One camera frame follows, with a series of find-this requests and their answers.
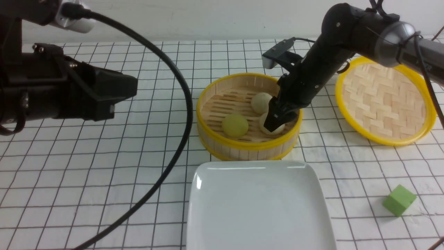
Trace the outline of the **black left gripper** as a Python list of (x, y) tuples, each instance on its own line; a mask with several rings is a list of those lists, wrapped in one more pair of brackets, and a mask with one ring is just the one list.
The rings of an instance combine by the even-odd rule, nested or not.
[(134, 97), (137, 86), (135, 77), (76, 61), (59, 46), (37, 44), (32, 53), (1, 49), (1, 124), (112, 119), (115, 106)]

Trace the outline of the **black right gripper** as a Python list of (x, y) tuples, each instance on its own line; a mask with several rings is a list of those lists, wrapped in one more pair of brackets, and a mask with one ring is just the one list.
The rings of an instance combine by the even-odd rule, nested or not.
[(280, 77), (279, 94), (268, 103), (264, 120), (267, 130), (280, 130), (297, 120), (299, 110), (308, 106), (330, 80), (329, 59), (279, 59), (277, 64), (288, 73)]

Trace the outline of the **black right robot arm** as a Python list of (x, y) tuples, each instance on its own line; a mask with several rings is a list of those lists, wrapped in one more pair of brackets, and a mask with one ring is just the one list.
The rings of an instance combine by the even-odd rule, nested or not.
[(444, 46), (423, 38), (397, 14), (387, 14), (382, 1), (371, 0), (365, 10), (348, 3), (332, 6), (324, 16), (320, 36), (302, 57), (290, 52), (297, 38), (282, 40), (262, 54), (266, 69), (282, 66), (288, 73), (278, 80), (279, 93), (268, 104), (264, 127), (274, 131), (298, 118), (320, 89), (355, 54), (384, 67), (407, 66), (426, 82), (440, 122), (443, 113), (431, 82), (443, 85)]

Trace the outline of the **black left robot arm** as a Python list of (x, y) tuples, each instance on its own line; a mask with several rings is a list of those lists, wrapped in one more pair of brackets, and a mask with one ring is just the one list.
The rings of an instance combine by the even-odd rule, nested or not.
[(89, 10), (81, 0), (2, 0), (0, 102), (1, 135), (45, 118), (101, 121), (115, 105), (137, 94), (138, 80), (65, 55), (54, 44), (35, 43), (22, 52), (22, 22), (89, 33), (95, 20), (73, 18), (65, 7)]

